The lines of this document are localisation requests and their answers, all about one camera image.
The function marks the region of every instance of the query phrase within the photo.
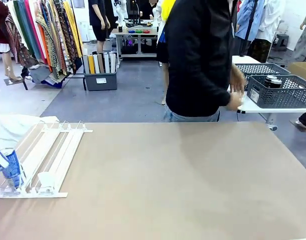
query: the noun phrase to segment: black shirt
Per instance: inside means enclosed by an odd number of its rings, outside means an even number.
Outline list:
[[[104,19],[105,24],[107,24],[106,11],[105,11],[105,2],[104,0],[88,0],[88,13],[89,13],[89,24],[91,26],[101,26],[101,20],[98,18],[95,13],[92,5],[97,4],[98,9],[101,12],[101,15]]]
[[[207,117],[230,101],[232,16],[227,0],[176,0],[165,26],[169,55],[166,104],[184,117]]]
[[[157,7],[157,4],[154,3],[154,5],[152,6],[148,0],[146,0],[147,2],[141,4],[140,6],[140,11],[142,11],[143,15],[141,17],[141,19],[144,20],[149,20],[150,19],[150,15],[153,16],[153,8]]]

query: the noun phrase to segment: white rack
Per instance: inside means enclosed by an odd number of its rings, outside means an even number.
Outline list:
[[[62,183],[83,134],[92,133],[93,131],[88,130],[85,124],[81,124],[81,122],[75,128],[72,128],[70,123],[65,124],[65,122],[60,123],[56,128],[53,128],[53,126],[54,124],[51,127],[44,124],[36,138],[30,143],[30,146],[23,154],[24,159],[20,159],[23,168],[20,176],[23,179],[21,187],[18,189],[10,187],[8,181],[5,179],[0,184],[0,198],[66,198],[68,196],[67,192],[60,192]],[[60,134],[63,134],[63,136],[55,144]],[[32,186],[34,179],[37,179],[37,183]]]

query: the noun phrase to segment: orange garment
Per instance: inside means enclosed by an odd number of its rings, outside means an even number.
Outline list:
[[[42,37],[42,41],[43,41],[43,45],[44,45],[44,49],[45,49],[45,53],[46,53],[47,65],[48,65],[48,68],[49,68],[50,72],[52,73],[52,67],[51,67],[50,58],[49,58],[49,51],[48,51],[48,48],[47,48],[47,43],[45,42],[44,30],[41,27],[41,25],[39,25],[39,24],[38,24],[38,28],[39,28],[39,31],[41,32],[41,37]]]

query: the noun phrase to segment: basket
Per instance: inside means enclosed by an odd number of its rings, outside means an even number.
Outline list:
[[[236,64],[236,66],[242,71],[246,79],[246,85],[244,90],[248,90],[249,80],[251,75],[284,75],[290,74],[290,72],[283,67],[280,67],[274,63],[246,63]]]
[[[305,109],[306,80],[295,75],[276,75],[281,88],[263,85],[267,75],[252,75],[247,96],[262,109]]]

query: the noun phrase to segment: hand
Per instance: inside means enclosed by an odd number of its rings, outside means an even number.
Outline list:
[[[246,80],[244,74],[237,66],[233,64],[231,69],[231,79],[229,82],[229,92],[230,93],[240,92],[243,95],[245,85],[246,85]]]
[[[238,107],[242,105],[242,94],[240,92],[230,93],[231,98],[226,108],[231,111],[237,111]]]
[[[103,21],[101,21],[101,30],[104,30],[104,29],[105,29],[105,22],[103,20]]]

